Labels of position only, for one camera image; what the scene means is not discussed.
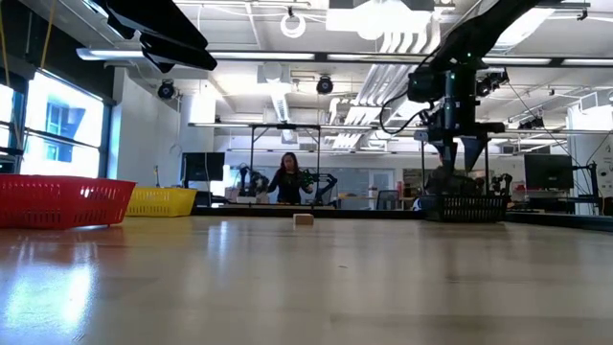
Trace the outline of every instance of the black monitor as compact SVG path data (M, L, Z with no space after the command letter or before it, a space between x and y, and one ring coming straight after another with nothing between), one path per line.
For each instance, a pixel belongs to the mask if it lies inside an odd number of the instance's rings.
M526 189L570 190L575 186L573 159L564 154L526 154Z
M224 164L224 152L183 153L184 185L189 181L223 181Z

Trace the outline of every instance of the red basket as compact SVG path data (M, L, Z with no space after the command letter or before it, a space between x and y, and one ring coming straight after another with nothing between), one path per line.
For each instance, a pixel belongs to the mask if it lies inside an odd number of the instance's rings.
M68 229L124 220L134 182L0 174L0 228Z

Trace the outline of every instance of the long dark hair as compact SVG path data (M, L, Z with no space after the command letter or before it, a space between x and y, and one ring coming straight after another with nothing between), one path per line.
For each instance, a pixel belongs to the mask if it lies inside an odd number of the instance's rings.
M287 156L290 156L291 159L294 160L294 172L295 173L299 173L300 169L298 168L298 158L296 158L296 154L294 152L288 152L286 154L284 154L283 157L281 157L281 167L279 168L279 173L286 173L287 170L285 169L285 163L284 160Z

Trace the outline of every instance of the wooden block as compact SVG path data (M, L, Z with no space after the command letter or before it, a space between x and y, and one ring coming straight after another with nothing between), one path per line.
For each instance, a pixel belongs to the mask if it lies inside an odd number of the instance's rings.
M294 225L313 225L315 217L309 214L294 214Z

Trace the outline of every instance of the overhead robot arm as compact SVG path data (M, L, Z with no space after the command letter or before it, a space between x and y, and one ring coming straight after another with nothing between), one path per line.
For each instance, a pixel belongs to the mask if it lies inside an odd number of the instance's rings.
M474 167L485 145L488 133L505 131L502 123L477 123L477 71L487 69L483 57L498 37L524 13L538 5L554 6L562 0L499 0L485 13L475 16L456 28L431 55L409 76L408 97L417 103L440 101L430 116L421 116L427 130L415 134L419 141L434 145L443 156L443 165L453 172L461 137L465 146L465 169Z

